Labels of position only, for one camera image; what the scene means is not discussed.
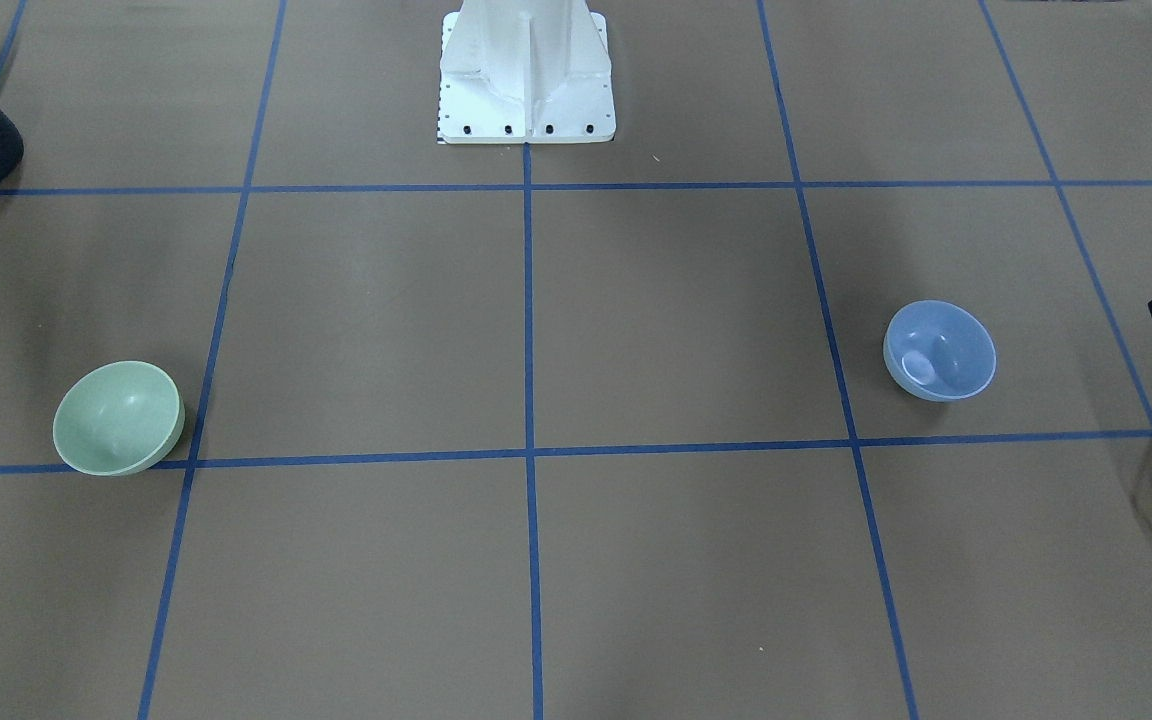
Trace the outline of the blue bowl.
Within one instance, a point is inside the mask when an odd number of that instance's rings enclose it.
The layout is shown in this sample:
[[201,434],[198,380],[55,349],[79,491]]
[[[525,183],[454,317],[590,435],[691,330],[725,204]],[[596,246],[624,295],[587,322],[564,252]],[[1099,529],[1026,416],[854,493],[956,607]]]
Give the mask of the blue bowl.
[[995,381],[995,341],[973,314],[941,300],[920,300],[890,316],[882,361],[893,382],[937,404],[975,397]]

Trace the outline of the green bowl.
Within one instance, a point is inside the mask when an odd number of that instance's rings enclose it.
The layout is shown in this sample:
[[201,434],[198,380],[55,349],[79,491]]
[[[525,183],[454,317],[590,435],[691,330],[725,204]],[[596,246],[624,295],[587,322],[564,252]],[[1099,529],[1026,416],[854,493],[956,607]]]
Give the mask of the green bowl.
[[118,361],[65,392],[52,416],[52,446],[81,473],[127,477],[168,456],[184,424],[183,397],[168,373],[143,361]]

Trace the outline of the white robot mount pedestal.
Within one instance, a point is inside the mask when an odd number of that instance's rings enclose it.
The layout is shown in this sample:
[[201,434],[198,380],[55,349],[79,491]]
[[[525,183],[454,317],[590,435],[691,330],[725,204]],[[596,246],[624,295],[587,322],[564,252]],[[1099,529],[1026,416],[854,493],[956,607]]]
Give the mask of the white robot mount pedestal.
[[440,41],[439,142],[616,137],[608,23],[585,1],[465,1],[444,15]]

